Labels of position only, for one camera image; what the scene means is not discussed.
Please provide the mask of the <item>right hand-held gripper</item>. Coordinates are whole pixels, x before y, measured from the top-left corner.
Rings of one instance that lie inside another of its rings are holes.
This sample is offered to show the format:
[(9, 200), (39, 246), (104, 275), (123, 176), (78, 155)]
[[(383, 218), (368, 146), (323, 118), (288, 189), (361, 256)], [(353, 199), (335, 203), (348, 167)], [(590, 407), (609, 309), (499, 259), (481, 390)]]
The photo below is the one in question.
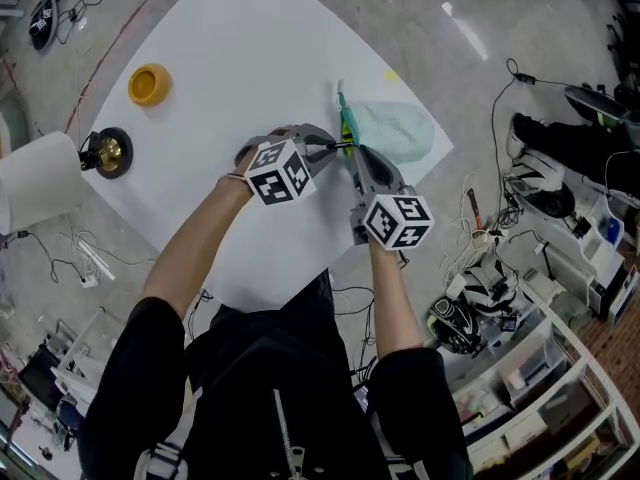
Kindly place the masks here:
[[(400, 176), (390, 160), (366, 145), (350, 149), (348, 167), (356, 189), (366, 188), (368, 173), (382, 186), (392, 186)], [(394, 193), (363, 192), (361, 202), (350, 215), (354, 243), (361, 245), (373, 241), (386, 251), (418, 247), (434, 223), (425, 199), (412, 186), (401, 186)]]

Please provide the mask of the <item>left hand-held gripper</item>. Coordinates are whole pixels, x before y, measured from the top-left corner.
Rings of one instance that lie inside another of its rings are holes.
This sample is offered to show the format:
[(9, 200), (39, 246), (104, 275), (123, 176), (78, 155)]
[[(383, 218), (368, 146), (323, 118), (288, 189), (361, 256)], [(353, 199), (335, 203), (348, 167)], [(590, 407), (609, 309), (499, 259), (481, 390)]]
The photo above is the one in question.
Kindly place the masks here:
[(329, 166), (338, 152), (333, 146), (306, 152), (306, 146), (335, 143), (325, 130), (304, 123), (252, 137), (236, 154), (234, 164), (266, 206), (301, 201), (317, 190), (312, 175)]

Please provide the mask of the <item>light green pencil pouch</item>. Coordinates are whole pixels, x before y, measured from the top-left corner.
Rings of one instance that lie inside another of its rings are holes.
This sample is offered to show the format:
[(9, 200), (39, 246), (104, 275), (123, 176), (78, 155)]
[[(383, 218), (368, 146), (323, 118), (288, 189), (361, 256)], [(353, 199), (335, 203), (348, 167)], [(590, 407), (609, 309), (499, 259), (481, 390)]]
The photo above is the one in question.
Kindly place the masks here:
[(373, 148), (395, 165), (423, 160), (433, 148), (432, 119), (417, 105), (350, 101), (343, 80), (338, 81), (337, 104), (344, 143)]

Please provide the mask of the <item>person's right forearm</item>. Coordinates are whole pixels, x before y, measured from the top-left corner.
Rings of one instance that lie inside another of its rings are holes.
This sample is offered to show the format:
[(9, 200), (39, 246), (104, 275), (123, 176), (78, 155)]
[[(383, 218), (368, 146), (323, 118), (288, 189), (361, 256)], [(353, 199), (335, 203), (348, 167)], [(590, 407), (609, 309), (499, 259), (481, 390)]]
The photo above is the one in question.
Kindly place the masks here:
[(424, 336), (407, 295), (398, 256), (375, 240), (369, 243), (369, 252), (378, 359), (401, 350), (423, 347)]

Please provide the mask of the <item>person's left forearm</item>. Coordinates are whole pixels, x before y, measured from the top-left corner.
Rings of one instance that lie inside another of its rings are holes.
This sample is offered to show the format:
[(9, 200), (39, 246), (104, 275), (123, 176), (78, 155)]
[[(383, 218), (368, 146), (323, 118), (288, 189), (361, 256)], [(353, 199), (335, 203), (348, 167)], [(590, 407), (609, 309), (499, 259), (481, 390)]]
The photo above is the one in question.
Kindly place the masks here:
[(227, 231), (252, 195), (242, 182), (219, 179), (160, 253), (142, 297), (161, 299), (184, 318), (211, 271)]

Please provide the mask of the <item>white black-striped helmet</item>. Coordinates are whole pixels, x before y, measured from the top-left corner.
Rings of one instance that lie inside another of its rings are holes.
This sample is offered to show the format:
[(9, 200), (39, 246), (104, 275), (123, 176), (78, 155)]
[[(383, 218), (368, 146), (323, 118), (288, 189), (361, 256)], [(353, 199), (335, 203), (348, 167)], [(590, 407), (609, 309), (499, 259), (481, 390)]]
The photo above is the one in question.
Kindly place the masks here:
[(485, 255), (462, 273), (465, 284), (462, 295), (479, 314), (487, 317), (506, 316), (512, 312), (518, 277), (497, 254)]

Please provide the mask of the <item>white and black helmet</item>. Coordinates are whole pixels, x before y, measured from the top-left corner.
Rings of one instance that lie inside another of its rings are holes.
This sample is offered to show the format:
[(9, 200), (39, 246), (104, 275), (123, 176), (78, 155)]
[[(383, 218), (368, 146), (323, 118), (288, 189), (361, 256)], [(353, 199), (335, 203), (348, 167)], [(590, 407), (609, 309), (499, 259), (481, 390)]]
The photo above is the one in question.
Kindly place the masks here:
[(507, 182), (534, 208), (562, 219), (575, 210), (575, 197), (564, 176), (562, 164), (540, 152), (528, 151), (514, 161)]

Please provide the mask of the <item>black power adapter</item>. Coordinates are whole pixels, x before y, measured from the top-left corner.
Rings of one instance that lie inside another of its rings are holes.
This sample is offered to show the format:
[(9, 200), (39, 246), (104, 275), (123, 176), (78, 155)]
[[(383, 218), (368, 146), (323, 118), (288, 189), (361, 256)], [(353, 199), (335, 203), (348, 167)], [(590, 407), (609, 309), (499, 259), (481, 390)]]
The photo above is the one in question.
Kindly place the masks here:
[(531, 86), (537, 83), (537, 79), (534, 76), (520, 71), (519, 65), (514, 58), (508, 58), (506, 60), (506, 67), (509, 74), (512, 76), (512, 78), (515, 81), (518, 81), (520, 83), (524, 83), (527, 85), (531, 85)]

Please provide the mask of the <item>orange bowl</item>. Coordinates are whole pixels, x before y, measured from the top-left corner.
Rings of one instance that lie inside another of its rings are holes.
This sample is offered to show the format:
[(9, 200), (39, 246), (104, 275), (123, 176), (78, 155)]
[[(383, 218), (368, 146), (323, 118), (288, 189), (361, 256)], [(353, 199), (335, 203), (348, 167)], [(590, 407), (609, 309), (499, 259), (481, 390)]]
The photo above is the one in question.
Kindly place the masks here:
[(157, 63), (137, 68), (128, 82), (131, 101), (141, 107), (152, 107), (162, 103), (171, 89), (169, 71)]

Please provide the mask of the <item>black oval tray green stripe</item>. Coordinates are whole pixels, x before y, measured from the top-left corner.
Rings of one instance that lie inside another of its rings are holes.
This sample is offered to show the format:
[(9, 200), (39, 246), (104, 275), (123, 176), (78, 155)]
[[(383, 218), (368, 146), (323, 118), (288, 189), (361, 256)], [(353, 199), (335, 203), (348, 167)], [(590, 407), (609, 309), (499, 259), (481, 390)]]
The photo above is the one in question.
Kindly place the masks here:
[(611, 97), (585, 87), (567, 86), (564, 96), (582, 118), (606, 128), (621, 124), (628, 114), (628, 109)]

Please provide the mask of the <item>white cabinet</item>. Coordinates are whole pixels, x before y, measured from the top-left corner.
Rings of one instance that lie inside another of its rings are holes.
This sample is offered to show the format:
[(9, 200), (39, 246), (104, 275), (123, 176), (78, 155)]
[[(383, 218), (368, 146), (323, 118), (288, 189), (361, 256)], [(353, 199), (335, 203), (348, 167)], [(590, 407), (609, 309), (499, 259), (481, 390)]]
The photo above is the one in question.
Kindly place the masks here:
[(624, 224), (605, 196), (578, 199), (565, 218), (537, 212), (536, 232), (549, 243), (549, 264), (558, 282), (597, 317), (615, 325), (640, 285), (640, 271), (618, 252)]

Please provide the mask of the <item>person's black jacket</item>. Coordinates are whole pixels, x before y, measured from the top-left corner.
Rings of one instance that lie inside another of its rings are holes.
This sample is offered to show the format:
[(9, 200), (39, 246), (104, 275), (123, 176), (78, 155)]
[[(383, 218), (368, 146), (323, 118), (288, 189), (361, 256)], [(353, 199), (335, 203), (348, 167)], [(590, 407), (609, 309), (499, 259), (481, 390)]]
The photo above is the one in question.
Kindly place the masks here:
[(167, 302), (141, 300), (80, 428), (87, 480), (133, 480), (141, 454), (176, 429), (187, 388), (200, 392), (188, 480), (287, 480), (291, 447), (307, 480), (390, 480), (383, 443), (429, 480), (473, 478), (437, 351), (380, 359), (361, 408), (326, 276), (279, 310), (222, 307), (191, 343)]

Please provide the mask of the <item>white shelf unit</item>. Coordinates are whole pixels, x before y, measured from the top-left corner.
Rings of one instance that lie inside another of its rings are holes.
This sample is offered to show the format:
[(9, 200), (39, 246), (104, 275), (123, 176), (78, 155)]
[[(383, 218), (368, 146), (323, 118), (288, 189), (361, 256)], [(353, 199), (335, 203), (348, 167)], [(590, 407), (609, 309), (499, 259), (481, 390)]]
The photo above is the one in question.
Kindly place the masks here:
[(588, 310), (556, 286), (525, 286), (514, 336), (443, 354), (476, 480), (609, 480), (640, 450), (640, 424), (570, 328)]

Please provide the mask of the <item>low white furniture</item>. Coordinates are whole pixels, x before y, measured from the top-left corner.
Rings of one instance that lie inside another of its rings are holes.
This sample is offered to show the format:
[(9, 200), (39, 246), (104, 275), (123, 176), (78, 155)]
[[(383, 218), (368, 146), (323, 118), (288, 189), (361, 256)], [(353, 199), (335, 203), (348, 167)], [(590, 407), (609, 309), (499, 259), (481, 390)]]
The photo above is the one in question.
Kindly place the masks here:
[(65, 395), (89, 402), (96, 394), (106, 362), (91, 356), (87, 338), (104, 320), (121, 320), (100, 306), (85, 325), (57, 367), (51, 367), (55, 385)]

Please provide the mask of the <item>red-handled hammer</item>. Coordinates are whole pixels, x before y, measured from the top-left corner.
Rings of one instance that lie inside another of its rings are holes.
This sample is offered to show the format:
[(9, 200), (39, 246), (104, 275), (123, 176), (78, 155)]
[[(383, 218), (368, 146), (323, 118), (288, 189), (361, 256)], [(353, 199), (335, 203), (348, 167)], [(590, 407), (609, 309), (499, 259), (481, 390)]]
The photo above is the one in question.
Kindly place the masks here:
[(473, 188), (469, 188), (466, 191), (466, 197), (469, 199), (469, 203), (471, 205), (471, 209), (472, 209), (473, 216), (474, 216), (474, 219), (475, 219), (476, 229), (477, 230), (483, 230), (484, 229), (484, 224), (483, 224), (483, 221), (482, 221), (482, 217), (481, 217), (481, 214), (480, 214), (480, 211), (479, 211), (479, 207), (478, 207), (478, 204), (477, 204), (477, 199), (476, 199), (475, 192), (474, 192)]

